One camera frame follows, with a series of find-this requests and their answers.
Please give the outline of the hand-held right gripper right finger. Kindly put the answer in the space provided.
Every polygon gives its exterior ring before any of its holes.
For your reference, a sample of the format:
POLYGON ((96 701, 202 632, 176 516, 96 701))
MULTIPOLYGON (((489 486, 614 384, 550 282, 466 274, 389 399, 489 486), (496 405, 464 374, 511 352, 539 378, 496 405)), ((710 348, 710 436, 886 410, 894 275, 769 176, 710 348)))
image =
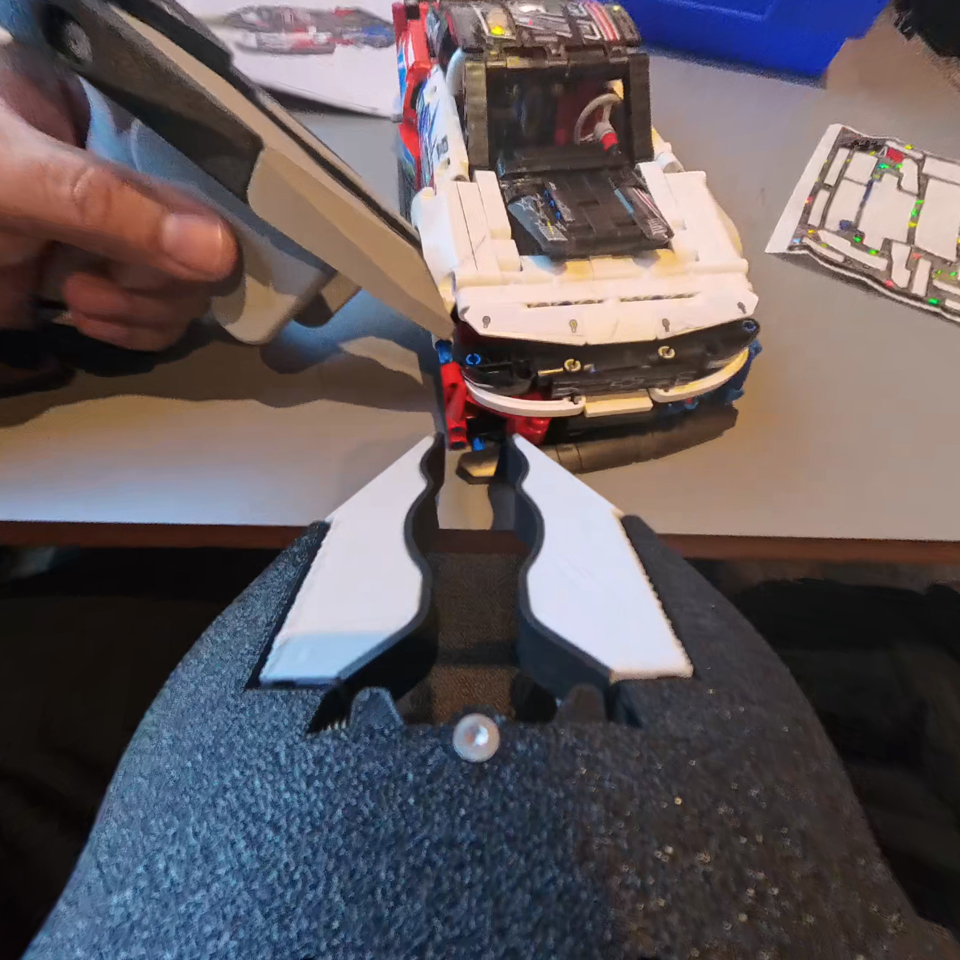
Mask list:
POLYGON ((625 514, 526 438, 509 438, 501 462, 529 549, 517 587, 521 671, 552 695, 691 678, 625 514))

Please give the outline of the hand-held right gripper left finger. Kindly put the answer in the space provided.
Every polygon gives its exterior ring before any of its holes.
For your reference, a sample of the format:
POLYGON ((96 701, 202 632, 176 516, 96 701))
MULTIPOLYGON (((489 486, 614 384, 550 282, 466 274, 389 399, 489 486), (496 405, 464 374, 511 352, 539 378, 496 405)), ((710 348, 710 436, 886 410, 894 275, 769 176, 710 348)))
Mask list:
POLYGON ((273 634, 262 687, 331 687, 354 677, 419 627, 426 566, 415 511, 436 515, 443 440, 427 436, 333 510, 273 634))

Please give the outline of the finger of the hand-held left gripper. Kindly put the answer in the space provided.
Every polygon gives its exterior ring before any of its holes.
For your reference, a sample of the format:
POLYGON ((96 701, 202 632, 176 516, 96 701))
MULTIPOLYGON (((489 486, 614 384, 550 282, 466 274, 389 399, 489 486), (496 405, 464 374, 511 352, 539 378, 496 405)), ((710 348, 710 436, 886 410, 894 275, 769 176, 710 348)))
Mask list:
POLYGON ((200 167, 242 202, 257 221, 292 241, 331 272, 318 291, 334 302, 364 289, 438 338, 453 331, 446 306, 428 270, 413 227, 370 192, 366 184, 316 135, 274 98, 237 71, 229 54, 214 54, 197 22, 174 2, 135 3, 116 9, 186 85, 238 122, 257 145, 237 165, 239 185, 204 161, 200 167))

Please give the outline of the white brick race car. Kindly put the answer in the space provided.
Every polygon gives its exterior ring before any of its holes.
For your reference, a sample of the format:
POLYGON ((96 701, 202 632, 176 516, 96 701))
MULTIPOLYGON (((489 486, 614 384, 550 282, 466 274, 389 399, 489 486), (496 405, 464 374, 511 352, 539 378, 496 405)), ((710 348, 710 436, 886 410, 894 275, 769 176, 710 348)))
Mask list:
POLYGON ((615 2, 394 2, 399 205, 452 332, 448 448, 731 408, 760 350, 736 228, 651 118, 615 2))

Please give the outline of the person's left hand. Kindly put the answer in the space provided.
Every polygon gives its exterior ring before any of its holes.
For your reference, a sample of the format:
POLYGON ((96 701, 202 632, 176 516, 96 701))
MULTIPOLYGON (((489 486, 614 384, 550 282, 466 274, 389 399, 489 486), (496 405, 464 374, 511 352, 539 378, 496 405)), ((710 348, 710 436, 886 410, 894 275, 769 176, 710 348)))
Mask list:
POLYGON ((2 330, 30 330, 50 293, 82 335, 162 352, 232 274, 234 234, 195 199, 87 150, 89 123, 78 81, 2 45, 2 330))

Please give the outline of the open instruction booklet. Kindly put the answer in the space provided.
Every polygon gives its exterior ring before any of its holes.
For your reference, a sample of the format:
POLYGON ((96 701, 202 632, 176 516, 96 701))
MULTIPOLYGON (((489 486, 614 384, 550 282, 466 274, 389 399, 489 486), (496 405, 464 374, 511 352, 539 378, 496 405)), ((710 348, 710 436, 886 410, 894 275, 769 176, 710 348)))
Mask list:
POLYGON ((355 114, 400 107, 388 1, 184 1, 261 87, 355 114))

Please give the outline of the person's brown garment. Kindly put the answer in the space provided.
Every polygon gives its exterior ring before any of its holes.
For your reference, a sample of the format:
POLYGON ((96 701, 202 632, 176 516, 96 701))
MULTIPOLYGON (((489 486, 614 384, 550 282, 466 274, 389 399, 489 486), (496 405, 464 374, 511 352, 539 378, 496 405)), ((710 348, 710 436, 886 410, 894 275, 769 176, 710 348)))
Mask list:
MULTIPOLYGON (((20 958, 62 893, 140 720, 211 621, 277 550, 56 550, 2 582, 2 958, 20 958)), ((958 869, 890 833, 924 820, 936 849, 958 814, 921 771, 933 695, 908 654, 945 664, 958 596, 771 570, 734 602, 773 645, 844 758, 919 913, 958 935, 958 869)))

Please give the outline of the blue plastic bin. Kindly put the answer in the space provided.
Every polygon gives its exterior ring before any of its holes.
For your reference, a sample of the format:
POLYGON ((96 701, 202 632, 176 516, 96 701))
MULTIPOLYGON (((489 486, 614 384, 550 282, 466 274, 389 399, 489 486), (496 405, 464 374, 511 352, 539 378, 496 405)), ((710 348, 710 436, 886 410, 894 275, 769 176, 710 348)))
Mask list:
POLYGON ((649 46, 820 77, 862 39, 887 1, 623 1, 649 46))

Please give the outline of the holographic sticker sheet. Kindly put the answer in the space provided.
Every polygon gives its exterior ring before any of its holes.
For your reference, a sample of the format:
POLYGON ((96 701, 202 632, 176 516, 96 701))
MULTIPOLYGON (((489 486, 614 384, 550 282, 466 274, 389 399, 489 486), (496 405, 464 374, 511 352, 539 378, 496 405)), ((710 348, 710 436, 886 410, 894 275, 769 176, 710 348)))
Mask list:
POLYGON ((959 323, 959 161, 833 124, 765 248, 959 323))

